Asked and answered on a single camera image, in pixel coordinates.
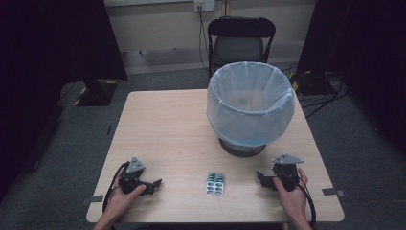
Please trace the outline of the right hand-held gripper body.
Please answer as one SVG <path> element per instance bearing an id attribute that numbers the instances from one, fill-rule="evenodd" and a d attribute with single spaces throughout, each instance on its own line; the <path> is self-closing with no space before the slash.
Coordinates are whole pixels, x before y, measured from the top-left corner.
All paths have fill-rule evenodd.
<path id="1" fill-rule="evenodd" d="M 303 159 L 287 153 L 272 159 L 274 175 L 288 192 L 293 191 L 299 184 L 297 165 L 303 162 Z"/>

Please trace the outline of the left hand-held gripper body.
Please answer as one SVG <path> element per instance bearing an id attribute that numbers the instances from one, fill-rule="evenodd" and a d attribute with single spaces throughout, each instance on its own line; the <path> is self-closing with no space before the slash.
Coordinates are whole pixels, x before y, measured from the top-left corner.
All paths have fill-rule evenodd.
<path id="1" fill-rule="evenodd" d="M 144 183 L 140 180 L 140 176 L 145 167 L 136 157 L 133 157 L 129 162 L 124 164 L 123 172 L 119 178 L 119 186 L 125 194 L 130 194 Z M 141 192 L 141 196 L 150 194 L 149 184 L 146 182 L 144 184 L 147 187 Z"/>

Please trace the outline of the dark grey trash bin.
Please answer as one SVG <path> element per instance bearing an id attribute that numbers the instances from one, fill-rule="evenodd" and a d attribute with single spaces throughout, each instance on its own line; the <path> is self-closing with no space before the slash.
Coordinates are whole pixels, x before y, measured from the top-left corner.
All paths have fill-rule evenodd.
<path id="1" fill-rule="evenodd" d="M 240 158 L 249 158 L 254 157 L 260 154 L 264 149 L 265 145 L 258 146 L 258 147 L 244 147 L 238 145 L 232 145 L 222 139 L 218 139 L 220 146 L 229 154 L 240 157 Z"/>

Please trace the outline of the trash bin with white liner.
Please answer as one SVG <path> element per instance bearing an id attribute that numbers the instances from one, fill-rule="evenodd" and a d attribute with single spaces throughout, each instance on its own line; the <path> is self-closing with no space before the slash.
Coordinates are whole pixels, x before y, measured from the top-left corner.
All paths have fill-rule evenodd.
<path id="1" fill-rule="evenodd" d="M 207 118 L 217 136 L 229 144 L 258 147 L 277 140 L 294 111 L 290 81 L 270 64 L 235 62 L 210 78 Z"/>

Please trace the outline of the person's right hand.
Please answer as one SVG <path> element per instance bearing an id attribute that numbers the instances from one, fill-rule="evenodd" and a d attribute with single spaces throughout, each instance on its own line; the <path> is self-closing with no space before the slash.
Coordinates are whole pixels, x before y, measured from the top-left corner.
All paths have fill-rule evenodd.
<path id="1" fill-rule="evenodd" d="M 293 191 L 288 192 L 279 178 L 274 177 L 273 181 L 278 190 L 282 208 L 289 216 L 292 223 L 307 223 L 305 206 L 306 197 L 305 193 L 299 188 L 295 188 Z"/>

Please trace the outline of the person's left hand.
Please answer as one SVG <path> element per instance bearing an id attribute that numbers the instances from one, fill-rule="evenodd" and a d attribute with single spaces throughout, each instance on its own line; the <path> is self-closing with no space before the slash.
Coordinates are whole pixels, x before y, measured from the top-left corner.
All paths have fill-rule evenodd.
<path id="1" fill-rule="evenodd" d="M 130 207 L 131 202 L 146 189 L 146 185 L 139 185 L 131 193 L 125 194 L 122 189 L 119 187 L 119 178 L 122 174 L 122 171 L 119 172 L 119 175 L 114 181 L 114 188 L 104 210 L 104 215 L 112 220 L 116 221 L 119 219 Z"/>

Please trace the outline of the grey tape strip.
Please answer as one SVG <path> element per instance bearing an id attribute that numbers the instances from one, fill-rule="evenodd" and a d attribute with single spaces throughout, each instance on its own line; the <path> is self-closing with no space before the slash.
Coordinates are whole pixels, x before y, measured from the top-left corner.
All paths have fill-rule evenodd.
<path id="1" fill-rule="evenodd" d="M 336 195 L 337 197 L 346 196 L 346 193 L 344 190 L 337 190 L 335 188 L 324 188 L 324 189 L 322 189 L 322 192 L 323 192 L 324 196 L 333 196 L 333 195 Z"/>
<path id="2" fill-rule="evenodd" d="M 90 205 L 92 202 L 103 202 L 103 195 L 91 195 L 89 197 L 86 197 L 82 201 L 82 205 Z"/>

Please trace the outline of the black stand base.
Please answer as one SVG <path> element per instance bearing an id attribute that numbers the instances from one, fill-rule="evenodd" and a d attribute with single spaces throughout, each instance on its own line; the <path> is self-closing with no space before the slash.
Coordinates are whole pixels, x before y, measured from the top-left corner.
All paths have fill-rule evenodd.
<path id="1" fill-rule="evenodd" d="M 335 93 L 334 88 L 325 76 L 318 76 L 310 71 L 291 73 L 289 81 L 297 95 L 317 96 Z"/>
<path id="2" fill-rule="evenodd" d="M 74 106 L 110 105 L 117 86 L 116 80 L 85 80 Z"/>

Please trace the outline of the black folding chair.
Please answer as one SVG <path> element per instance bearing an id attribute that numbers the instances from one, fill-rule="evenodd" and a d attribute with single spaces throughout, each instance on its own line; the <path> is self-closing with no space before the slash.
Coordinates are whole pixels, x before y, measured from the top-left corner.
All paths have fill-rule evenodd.
<path id="1" fill-rule="evenodd" d="M 240 61 L 267 63 L 276 34 L 264 17 L 222 16 L 208 26 L 209 77 L 222 66 Z"/>

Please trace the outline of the black curtain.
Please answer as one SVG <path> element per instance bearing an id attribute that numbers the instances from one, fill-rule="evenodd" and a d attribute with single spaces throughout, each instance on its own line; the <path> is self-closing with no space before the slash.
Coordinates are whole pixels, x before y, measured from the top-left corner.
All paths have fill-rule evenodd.
<path id="1" fill-rule="evenodd" d="M 406 0 L 316 0 L 298 70 L 343 75 L 406 153 Z"/>
<path id="2" fill-rule="evenodd" d="M 34 169 L 61 88 L 125 78 L 104 0 L 0 0 L 0 203 Z"/>

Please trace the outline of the white wall socket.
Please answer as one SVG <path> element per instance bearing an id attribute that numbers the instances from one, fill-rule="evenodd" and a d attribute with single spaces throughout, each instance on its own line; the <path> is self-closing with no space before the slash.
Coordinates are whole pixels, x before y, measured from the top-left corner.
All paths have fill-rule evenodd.
<path id="1" fill-rule="evenodd" d="M 193 9 L 196 12 L 213 12 L 215 0 L 193 0 Z"/>

